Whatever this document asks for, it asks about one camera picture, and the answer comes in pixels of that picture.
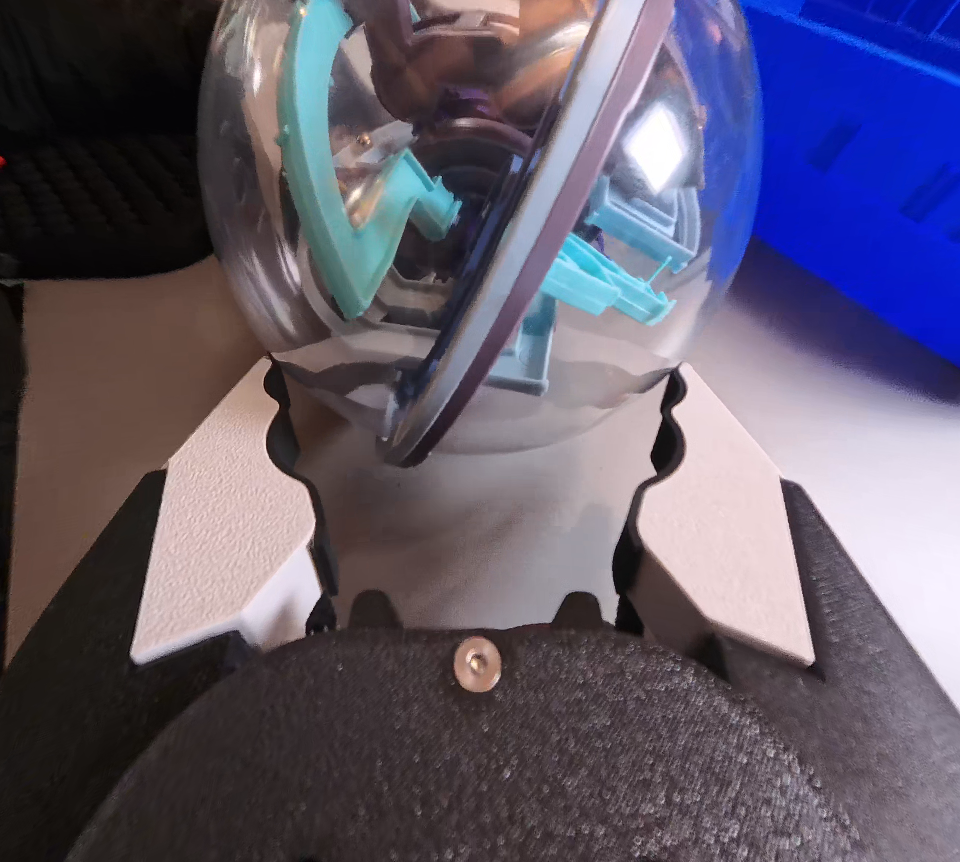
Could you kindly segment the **person's left forearm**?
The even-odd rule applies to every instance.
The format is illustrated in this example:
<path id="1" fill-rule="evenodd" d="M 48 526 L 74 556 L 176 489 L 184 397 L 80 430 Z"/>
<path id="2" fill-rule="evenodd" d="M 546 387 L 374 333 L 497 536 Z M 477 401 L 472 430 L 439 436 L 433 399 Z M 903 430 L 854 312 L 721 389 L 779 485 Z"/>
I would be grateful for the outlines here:
<path id="1" fill-rule="evenodd" d="M 216 0 L 1 0 L 1 148 L 189 135 Z"/>

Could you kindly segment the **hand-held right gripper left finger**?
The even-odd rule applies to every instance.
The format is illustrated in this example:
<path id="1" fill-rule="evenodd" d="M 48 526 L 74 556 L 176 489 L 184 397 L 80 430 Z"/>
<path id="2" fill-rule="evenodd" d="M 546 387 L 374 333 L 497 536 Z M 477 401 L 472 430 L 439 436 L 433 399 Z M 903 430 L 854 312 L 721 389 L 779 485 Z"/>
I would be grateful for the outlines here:
<path id="1" fill-rule="evenodd" d="M 334 557 L 279 364 L 260 360 L 164 467 L 130 659 L 158 662 L 236 633 L 258 652 L 334 623 Z"/>

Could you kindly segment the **clear maze ball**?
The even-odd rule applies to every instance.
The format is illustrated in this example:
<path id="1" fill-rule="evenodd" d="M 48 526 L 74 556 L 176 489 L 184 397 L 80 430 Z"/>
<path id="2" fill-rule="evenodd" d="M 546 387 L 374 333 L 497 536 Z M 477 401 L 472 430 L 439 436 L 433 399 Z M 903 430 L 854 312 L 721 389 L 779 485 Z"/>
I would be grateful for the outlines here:
<path id="1" fill-rule="evenodd" d="M 555 444 L 658 386 L 733 279 L 759 82 L 738 0 L 224 0 L 215 252 L 386 464 Z"/>

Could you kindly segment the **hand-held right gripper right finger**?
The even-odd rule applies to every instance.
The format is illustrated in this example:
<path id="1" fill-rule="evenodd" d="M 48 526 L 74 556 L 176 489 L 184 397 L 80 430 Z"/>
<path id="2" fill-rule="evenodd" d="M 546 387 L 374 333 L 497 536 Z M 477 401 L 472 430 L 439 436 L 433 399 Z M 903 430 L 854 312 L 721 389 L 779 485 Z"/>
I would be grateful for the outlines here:
<path id="1" fill-rule="evenodd" d="M 657 406 L 653 475 L 623 531 L 623 612 L 687 656 L 726 639 L 812 666 L 780 470 L 690 365 Z"/>

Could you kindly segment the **black mesh chair seat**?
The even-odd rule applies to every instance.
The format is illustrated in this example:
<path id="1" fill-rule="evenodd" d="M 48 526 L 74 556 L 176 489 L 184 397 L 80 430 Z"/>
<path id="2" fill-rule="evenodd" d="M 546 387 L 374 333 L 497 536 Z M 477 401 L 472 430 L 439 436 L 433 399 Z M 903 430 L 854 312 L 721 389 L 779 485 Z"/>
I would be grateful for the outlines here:
<path id="1" fill-rule="evenodd" d="M 213 254 L 194 134 L 59 138 L 2 154 L 3 281 L 126 279 Z"/>

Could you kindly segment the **blue plastic tray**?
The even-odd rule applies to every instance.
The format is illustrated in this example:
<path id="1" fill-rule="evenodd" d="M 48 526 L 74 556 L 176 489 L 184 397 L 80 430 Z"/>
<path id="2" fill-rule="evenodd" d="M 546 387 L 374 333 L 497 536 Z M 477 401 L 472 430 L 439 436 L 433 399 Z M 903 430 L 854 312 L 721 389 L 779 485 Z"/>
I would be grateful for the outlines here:
<path id="1" fill-rule="evenodd" d="M 739 0 L 759 69 L 755 235 L 959 359 L 959 0 Z"/>

